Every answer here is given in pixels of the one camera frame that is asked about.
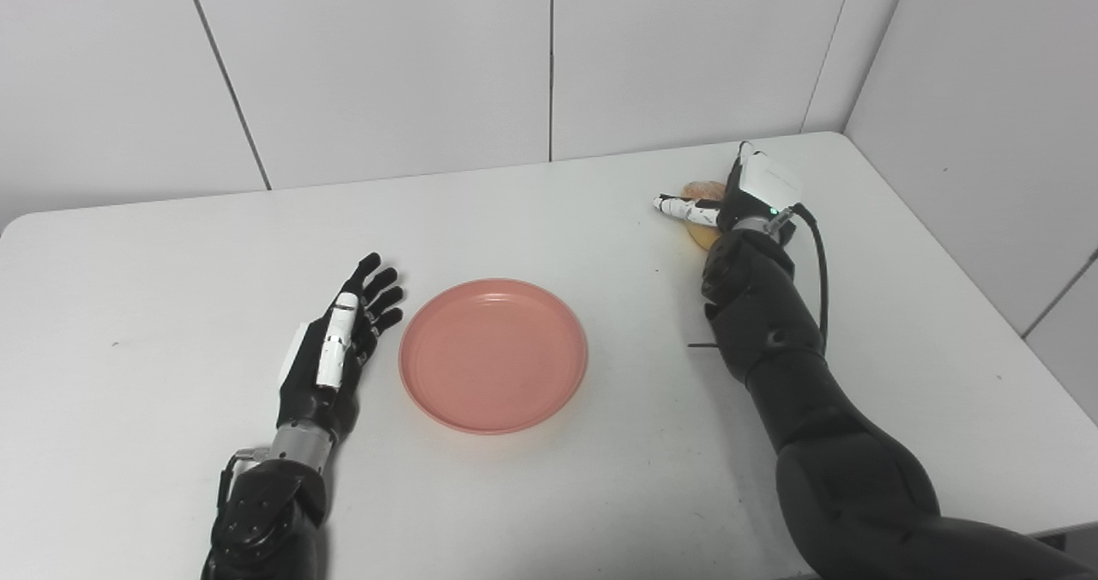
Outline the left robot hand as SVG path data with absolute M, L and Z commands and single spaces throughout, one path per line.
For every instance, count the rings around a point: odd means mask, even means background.
M 403 317 L 404 295 L 397 270 L 384 267 L 379 254 L 357 264 L 324 314 L 298 333 L 279 388 L 278 426 L 310 423 L 334 443 L 349 435 L 365 364 Z

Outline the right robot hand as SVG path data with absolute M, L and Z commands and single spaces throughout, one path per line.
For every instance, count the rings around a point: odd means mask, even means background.
M 733 165 L 719 198 L 656 196 L 652 205 L 664 215 L 693 226 L 757 231 L 786 246 L 792 239 L 793 209 L 803 202 L 797 174 L 752 142 L 739 143 Z

